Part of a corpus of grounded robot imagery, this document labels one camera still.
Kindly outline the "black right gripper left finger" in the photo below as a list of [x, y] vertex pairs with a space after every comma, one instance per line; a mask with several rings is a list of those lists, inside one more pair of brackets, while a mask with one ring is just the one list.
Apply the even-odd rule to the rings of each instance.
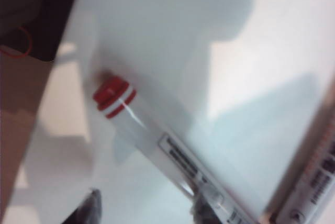
[[101, 223], [102, 195], [97, 188], [92, 188], [79, 206], [64, 221], [66, 223]]

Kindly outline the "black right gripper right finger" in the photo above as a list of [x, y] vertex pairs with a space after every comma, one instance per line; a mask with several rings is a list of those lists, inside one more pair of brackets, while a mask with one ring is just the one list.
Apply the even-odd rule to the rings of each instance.
[[212, 209], [204, 196], [205, 190], [210, 189], [208, 183], [203, 184], [197, 191], [193, 199], [191, 214], [193, 222], [197, 224], [212, 223]]

